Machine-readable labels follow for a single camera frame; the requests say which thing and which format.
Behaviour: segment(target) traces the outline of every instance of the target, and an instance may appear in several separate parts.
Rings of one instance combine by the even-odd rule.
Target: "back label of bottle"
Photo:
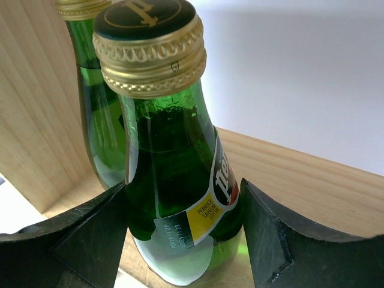
[[[239,190],[220,139],[216,138],[209,186],[205,195],[188,209],[155,219],[159,236],[172,250],[190,248],[206,238],[223,215],[238,203]]]

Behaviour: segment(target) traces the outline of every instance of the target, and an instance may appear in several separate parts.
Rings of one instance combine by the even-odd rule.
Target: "perrier bottle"
[[[119,98],[104,82],[92,45],[94,18],[111,4],[110,0],[56,0],[75,52],[88,158],[105,189],[124,180],[126,147]]]
[[[203,25],[185,0],[128,0],[103,10],[94,46],[127,132],[127,217],[149,267],[207,287],[232,262],[239,190],[209,118],[200,77]]]

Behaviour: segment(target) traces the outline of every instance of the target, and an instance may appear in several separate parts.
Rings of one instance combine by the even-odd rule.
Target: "perrier logo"
[[[137,15],[139,15],[143,20],[141,23],[144,25],[148,25],[148,27],[153,27],[158,22],[157,17],[151,17],[147,14],[147,12],[151,11],[154,4],[148,4],[144,0],[128,0],[123,4],[123,6],[128,7],[132,11],[134,11]]]
[[[180,0],[125,0],[111,6],[104,19],[118,28],[154,28],[175,18],[181,8]]]

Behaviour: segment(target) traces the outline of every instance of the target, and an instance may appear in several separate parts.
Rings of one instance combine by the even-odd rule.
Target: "wood grain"
[[[384,177],[231,131],[219,133],[238,181],[246,178],[280,203],[334,229],[365,237],[384,234]],[[52,217],[101,192],[89,174],[45,215]],[[171,287],[148,269],[129,233],[120,266],[150,288]],[[254,287],[248,256],[238,253],[214,287]]]
[[[0,173],[45,211],[91,168],[72,46],[52,0],[2,0],[0,27]]]

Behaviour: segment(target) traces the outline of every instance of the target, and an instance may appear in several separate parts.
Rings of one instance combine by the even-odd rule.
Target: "gold bottle cap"
[[[203,74],[203,24],[185,0],[126,0],[102,11],[93,44],[109,87],[149,99],[187,89]]]
[[[56,0],[57,12],[66,21],[92,19],[112,5],[111,0]]]

